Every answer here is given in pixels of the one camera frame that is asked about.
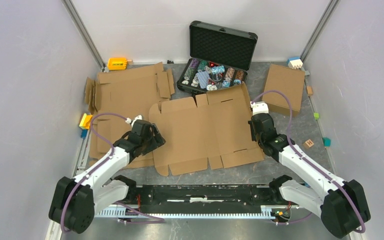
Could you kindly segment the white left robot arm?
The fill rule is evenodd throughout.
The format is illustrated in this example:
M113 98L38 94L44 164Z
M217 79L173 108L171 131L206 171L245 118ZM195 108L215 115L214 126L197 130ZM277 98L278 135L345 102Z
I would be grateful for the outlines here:
M137 198L136 181L123 175L115 176L134 159L163 146L166 140L157 126L143 119L130 121L131 129L110 143L109 151L84 172L62 177L55 187L48 218L59 223L63 231L83 233L95 214L123 201Z

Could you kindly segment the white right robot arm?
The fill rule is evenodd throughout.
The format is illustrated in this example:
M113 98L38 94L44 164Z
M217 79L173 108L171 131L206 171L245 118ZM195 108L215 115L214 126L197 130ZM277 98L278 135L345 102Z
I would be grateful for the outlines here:
M269 183L269 199L275 204L289 201L319 217L336 238L351 232L363 233L371 212L363 186L356 180L346 181L321 167L285 134L277 133L268 113L257 113L248 122L252 140L264 154L292 170L307 186L288 175Z

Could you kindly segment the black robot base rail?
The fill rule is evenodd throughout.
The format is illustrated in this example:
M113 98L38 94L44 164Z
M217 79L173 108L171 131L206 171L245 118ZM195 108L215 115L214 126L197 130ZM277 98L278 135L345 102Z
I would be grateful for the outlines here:
M132 185L121 203L145 214L259 214L262 207L287 209L268 184L143 184Z

